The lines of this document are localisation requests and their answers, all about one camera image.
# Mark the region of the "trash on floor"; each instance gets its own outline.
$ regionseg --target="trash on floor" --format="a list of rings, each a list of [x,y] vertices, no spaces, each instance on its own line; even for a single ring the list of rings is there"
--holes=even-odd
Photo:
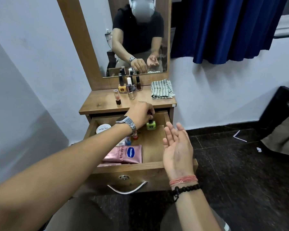
[[[242,140],[242,141],[244,141],[244,142],[247,142],[246,140],[239,139],[238,137],[236,137],[239,132],[240,132],[240,131],[238,131],[233,137],[236,138],[236,139],[238,139],[238,140]]]

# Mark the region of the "curtain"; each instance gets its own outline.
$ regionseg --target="curtain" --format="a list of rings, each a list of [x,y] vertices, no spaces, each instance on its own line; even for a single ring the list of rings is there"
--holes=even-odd
[[[287,0],[182,0],[171,58],[212,64],[269,50]]]

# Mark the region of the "red thread bracelet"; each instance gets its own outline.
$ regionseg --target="red thread bracelet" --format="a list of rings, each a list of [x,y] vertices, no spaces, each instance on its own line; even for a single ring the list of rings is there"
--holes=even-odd
[[[186,183],[186,182],[192,182],[192,181],[198,181],[198,179],[196,178],[195,175],[189,175],[189,176],[185,176],[185,177],[181,177],[175,180],[171,180],[169,182],[170,186],[176,185],[176,184],[182,184],[182,183]]]

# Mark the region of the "floor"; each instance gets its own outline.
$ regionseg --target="floor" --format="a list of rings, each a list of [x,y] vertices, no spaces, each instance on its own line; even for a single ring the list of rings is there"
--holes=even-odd
[[[208,203],[231,230],[289,230],[289,156],[265,149],[249,127],[237,135],[247,143],[233,138],[235,125],[189,131],[196,175]],[[173,203],[167,191],[94,200],[124,231],[159,230]]]

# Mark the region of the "wooden mirror frame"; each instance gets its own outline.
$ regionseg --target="wooden mirror frame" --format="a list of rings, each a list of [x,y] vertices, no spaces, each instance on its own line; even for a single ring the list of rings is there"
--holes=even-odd
[[[85,18],[79,0],[57,0],[61,9],[66,26],[73,40],[75,49],[87,76],[89,85],[94,90],[118,88],[118,77],[103,77],[96,59],[94,48],[87,28]],[[153,81],[169,78],[170,65],[170,26],[171,26],[171,5],[172,0],[168,0],[166,5],[168,13],[168,50],[167,50],[167,72],[141,74],[139,76],[141,85],[151,85]]]

